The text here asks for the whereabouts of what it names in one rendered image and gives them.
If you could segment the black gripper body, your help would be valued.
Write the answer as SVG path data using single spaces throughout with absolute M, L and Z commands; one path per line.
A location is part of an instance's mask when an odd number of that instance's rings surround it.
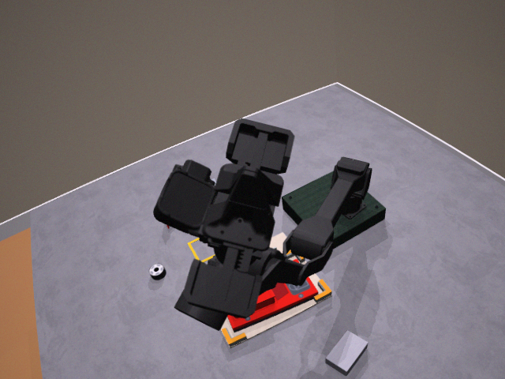
M 240 118 L 234 126 L 226 158 L 237 165 L 256 167 L 272 174 L 286 173 L 294 145 L 288 129 Z M 250 276 L 251 258 L 260 260 L 263 251 L 208 238 L 223 256 L 222 268 L 193 258 L 183 295 L 188 304 L 246 319 L 255 313 L 262 276 Z M 239 261 L 234 271 L 236 261 Z M 243 273 L 241 273 L 243 272 Z

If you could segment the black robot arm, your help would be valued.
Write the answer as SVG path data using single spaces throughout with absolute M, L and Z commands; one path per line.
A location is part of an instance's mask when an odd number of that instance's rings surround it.
M 283 253 L 269 246 L 260 260 L 251 258 L 244 274 L 263 277 L 259 295 L 277 283 L 302 286 L 307 277 L 324 269 L 334 249 L 334 227 L 339 217 L 343 214 L 351 220 L 367 207 L 362 200 L 372 176 L 368 167 L 367 162 L 342 157 L 334 167 L 330 193 L 314 217 L 302 220 L 284 240 Z M 218 194 L 210 175 L 208 167 L 192 159 L 184 165 L 175 164 L 154 207 L 154 217 L 211 244 L 202 231 L 208 206 L 215 203 Z M 310 261 L 303 265 L 286 259 L 289 250 Z M 222 328 L 228 315 L 190 305 L 182 293 L 174 305 L 176 310 L 218 331 Z

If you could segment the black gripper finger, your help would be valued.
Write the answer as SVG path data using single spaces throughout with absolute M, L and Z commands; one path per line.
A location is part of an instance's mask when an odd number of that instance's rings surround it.
M 279 207 L 284 185 L 283 178 L 278 174 L 261 171 L 256 167 L 250 167 L 246 165 L 241 166 L 234 163 L 227 163 L 222 165 L 214 191 L 230 194 L 242 171 L 251 171 L 257 173 L 262 182 L 268 203 L 270 205 Z
M 274 227 L 275 219 L 258 174 L 242 171 L 227 200 L 208 206 L 202 231 L 208 238 L 265 251 Z

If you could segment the small black and white toy wheel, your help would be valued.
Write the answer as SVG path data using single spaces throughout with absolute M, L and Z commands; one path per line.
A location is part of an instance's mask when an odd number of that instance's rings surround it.
M 162 264 L 152 265 L 148 272 L 154 280 L 161 280 L 166 275 L 166 269 Z

